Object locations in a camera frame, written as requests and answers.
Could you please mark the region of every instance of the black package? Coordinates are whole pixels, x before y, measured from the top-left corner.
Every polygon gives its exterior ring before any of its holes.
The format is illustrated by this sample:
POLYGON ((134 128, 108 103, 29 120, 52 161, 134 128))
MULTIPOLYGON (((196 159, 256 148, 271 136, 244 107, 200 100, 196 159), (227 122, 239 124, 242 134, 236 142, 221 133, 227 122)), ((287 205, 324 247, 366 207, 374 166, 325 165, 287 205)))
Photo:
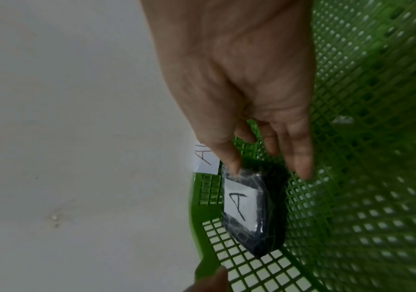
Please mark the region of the black package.
POLYGON ((245 159, 234 177, 222 166, 222 225, 256 258, 284 244, 287 179, 279 164, 245 159))

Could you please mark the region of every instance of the white paper tag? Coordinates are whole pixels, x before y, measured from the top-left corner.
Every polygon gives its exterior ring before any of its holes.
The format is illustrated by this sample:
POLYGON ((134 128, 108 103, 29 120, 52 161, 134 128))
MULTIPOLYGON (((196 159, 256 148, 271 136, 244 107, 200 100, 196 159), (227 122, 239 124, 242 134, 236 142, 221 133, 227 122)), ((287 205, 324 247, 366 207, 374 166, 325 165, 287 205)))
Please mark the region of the white paper tag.
POLYGON ((219 158, 208 146, 197 140, 194 150, 194 172, 216 175, 218 170, 219 158))
POLYGON ((224 212, 253 232, 258 228, 257 197, 258 190, 224 180, 224 212))

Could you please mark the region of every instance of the white floor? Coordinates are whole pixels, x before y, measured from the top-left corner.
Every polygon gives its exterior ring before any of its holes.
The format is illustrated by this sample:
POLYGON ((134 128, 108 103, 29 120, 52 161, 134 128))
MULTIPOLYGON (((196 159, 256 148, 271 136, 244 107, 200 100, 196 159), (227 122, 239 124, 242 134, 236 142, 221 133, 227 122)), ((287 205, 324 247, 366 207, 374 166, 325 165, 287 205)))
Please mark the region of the white floor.
POLYGON ((0 0, 0 292, 182 291, 193 136, 131 0, 0 0))

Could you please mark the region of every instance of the hand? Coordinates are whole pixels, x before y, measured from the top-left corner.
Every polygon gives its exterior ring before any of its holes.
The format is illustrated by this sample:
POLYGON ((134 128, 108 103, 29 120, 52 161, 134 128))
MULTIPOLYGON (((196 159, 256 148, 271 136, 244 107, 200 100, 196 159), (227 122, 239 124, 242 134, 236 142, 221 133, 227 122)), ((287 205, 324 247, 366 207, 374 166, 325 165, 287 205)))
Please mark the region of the hand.
POLYGON ((163 77, 198 140, 237 174, 233 135, 312 176, 310 0, 142 0, 163 77))
POLYGON ((184 292, 228 292, 228 290, 227 270, 221 266, 213 276, 201 279, 184 292))

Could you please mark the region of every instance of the green plastic basket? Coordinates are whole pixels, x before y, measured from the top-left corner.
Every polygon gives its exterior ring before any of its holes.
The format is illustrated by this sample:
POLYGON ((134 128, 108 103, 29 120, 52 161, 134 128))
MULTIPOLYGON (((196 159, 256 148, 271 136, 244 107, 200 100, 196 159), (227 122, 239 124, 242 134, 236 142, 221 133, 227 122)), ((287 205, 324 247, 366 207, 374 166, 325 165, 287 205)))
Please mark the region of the green plastic basket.
POLYGON ((221 176, 196 174, 195 279, 224 265, 234 292, 416 292, 416 0, 317 1, 313 28, 316 174, 288 181, 286 242, 255 259, 221 226, 221 176))

